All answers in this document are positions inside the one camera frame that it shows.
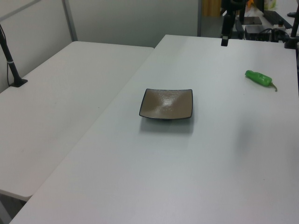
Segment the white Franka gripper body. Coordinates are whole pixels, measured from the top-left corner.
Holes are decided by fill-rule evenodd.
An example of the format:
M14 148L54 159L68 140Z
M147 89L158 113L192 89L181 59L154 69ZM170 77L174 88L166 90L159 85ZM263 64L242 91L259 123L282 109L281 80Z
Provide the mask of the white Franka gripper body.
M231 32L233 30L233 26L235 23L235 11L228 10L224 15L223 25L222 25L222 36L231 36Z

